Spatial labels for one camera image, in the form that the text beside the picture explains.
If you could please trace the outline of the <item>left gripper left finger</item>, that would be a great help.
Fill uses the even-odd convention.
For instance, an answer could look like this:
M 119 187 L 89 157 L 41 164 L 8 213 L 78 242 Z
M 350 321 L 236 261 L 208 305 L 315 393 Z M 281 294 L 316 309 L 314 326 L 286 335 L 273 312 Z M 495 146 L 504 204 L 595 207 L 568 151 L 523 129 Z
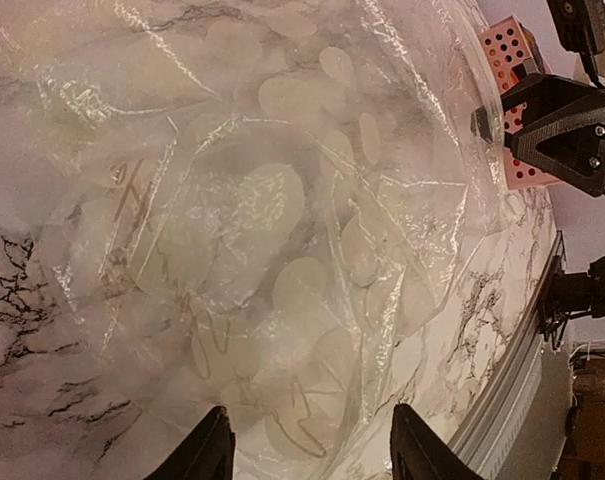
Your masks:
M 235 447 L 227 409 L 215 406 L 151 473 L 151 480 L 232 480 Z

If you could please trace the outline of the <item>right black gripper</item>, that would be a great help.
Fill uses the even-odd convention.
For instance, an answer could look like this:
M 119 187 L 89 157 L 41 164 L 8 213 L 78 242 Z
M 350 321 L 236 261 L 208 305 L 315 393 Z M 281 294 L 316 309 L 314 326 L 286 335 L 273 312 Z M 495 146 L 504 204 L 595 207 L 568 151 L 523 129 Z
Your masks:
M 521 128 L 504 135 L 512 156 L 590 196 L 605 196 L 605 89 L 530 74 L 500 96 L 525 104 Z

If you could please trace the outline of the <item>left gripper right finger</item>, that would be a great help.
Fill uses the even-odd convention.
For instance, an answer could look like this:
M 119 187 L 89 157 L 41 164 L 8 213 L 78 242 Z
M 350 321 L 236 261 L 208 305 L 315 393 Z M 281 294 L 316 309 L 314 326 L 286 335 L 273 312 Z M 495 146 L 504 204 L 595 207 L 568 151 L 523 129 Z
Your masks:
M 393 410 L 390 433 L 392 477 L 398 480 L 474 480 L 464 464 L 408 404 Z

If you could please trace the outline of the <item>clear zip top bag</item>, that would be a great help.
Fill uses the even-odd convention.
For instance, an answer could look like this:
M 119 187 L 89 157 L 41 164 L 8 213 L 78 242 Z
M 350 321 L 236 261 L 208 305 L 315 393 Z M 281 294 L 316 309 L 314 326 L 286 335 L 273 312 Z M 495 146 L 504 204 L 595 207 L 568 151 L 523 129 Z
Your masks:
M 503 229 L 473 1 L 0 1 L 0 479 L 341 479 Z

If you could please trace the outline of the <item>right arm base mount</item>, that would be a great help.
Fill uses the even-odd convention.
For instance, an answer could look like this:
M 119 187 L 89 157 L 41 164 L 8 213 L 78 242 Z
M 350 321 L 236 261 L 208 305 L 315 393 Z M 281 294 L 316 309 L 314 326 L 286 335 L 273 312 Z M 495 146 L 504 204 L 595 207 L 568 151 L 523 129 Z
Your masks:
M 605 256 L 582 272 L 567 272 L 565 265 L 563 232 L 558 230 L 535 305 L 538 332 L 554 350 L 560 348 L 570 321 L 605 318 Z

